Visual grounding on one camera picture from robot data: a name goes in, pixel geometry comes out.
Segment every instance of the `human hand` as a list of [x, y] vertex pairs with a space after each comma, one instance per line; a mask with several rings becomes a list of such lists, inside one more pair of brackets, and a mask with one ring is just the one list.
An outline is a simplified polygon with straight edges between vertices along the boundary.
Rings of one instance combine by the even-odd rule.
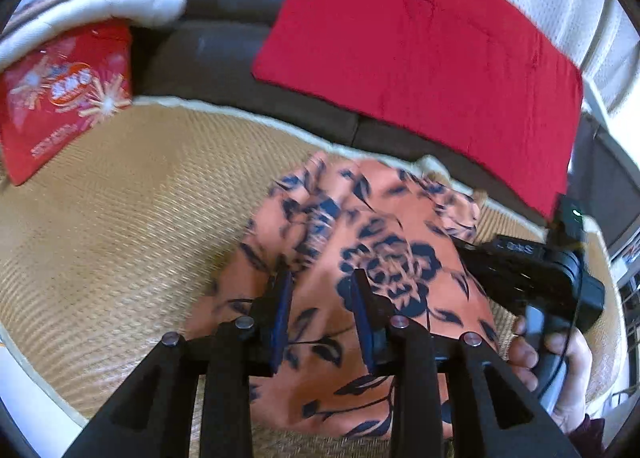
[[[538, 379], [531, 369], [538, 363], [538, 353], [521, 337], [525, 334], [524, 317], [518, 317], [513, 324], [513, 332], [518, 335], [509, 348], [509, 365], [513, 373], [533, 391], [538, 386]], [[546, 348], [556, 355], [561, 355], [567, 334], [553, 333], [545, 338]], [[586, 393], [591, 375], [593, 360], [587, 341], [578, 329], [574, 329], [569, 338], [566, 352], [566, 378], [558, 397], [558, 402], [551, 413], [558, 427], [565, 434], [577, 429], [586, 412]]]

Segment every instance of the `screw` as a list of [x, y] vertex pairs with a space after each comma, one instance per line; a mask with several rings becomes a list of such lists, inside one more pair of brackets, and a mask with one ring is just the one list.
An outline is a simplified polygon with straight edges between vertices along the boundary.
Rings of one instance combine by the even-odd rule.
[[391, 318], [391, 326], [394, 328], [406, 328], [409, 320], [404, 315], [395, 315]]
[[167, 332], [162, 336], [162, 344], [165, 346], [177, 346], [178, 342], [180, 342], [178, 332]]
[[476, 332], [467, 332], [462, 336], [462, 340], [469, 346], [479, 346], [482, 344], [482, 337]]
[[254, 327], [254, 318], [249, 317], [248, 315], [243, 315], [236, 319], [236, 328], [241, 330], [248, 330], [249, 328]]

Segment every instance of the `logo on red package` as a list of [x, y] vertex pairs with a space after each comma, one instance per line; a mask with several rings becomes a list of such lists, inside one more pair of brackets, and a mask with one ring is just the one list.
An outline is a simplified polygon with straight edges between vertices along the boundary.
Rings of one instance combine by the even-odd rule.
[[73, 63], [59, 74], [49, 89], [49, 101], [55, 106], [68, 106], [89, 91], [93, 81], [91, 67], [85, 63]]

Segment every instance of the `maroon sleeve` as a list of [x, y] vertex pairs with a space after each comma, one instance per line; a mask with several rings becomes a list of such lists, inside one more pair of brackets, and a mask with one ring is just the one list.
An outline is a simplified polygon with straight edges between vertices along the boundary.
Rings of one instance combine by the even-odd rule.
[[569, 433], [568, 437], [582, 458], [602, 458], [604, 456], [603, 431], [604, 419], [592, 420], [586, 414], [582, 423]]

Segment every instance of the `white rolled fabric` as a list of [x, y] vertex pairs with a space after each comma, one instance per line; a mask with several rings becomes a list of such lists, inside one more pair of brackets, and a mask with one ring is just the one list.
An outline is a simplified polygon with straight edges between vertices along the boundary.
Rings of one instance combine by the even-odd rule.
[[175, 21], [187, 0], [68, 0], [46, 10], [0, 41], [0, 72], [44, 42], [77, 26], [111, 18], [149, 28]]

